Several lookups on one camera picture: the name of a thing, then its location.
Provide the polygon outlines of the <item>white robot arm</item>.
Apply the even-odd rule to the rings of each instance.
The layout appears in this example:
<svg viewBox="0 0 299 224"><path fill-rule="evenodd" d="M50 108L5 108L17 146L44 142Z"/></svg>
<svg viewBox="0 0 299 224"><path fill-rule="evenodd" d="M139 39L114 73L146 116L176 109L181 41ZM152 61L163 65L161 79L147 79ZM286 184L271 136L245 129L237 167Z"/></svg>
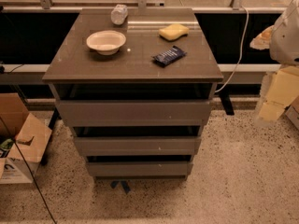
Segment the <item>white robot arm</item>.
<svg viewBox="0 0 299 224"><path fill-rule="evenodd" d="M256 119L273 123L299 96L299 0L292 0L275 24L253 38L249 46L268 49L270 58L280 64L276 72L264 76L256 106Z"/></svg>

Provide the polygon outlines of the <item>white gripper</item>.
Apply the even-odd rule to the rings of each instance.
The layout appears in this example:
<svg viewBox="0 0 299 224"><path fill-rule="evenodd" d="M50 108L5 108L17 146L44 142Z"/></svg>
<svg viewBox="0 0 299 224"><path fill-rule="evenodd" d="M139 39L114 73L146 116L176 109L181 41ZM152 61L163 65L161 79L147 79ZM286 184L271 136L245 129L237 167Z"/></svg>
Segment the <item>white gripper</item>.
<svg viewBox="0 0 299 224"><path fill-rule="evenodd" d="M252 49L269 49L273 25L264 29L251 40ZM299 68L294 66L279 69L272 77L270 88L266 94L258 116L264 121L276 121L299 96Z"/></svg>

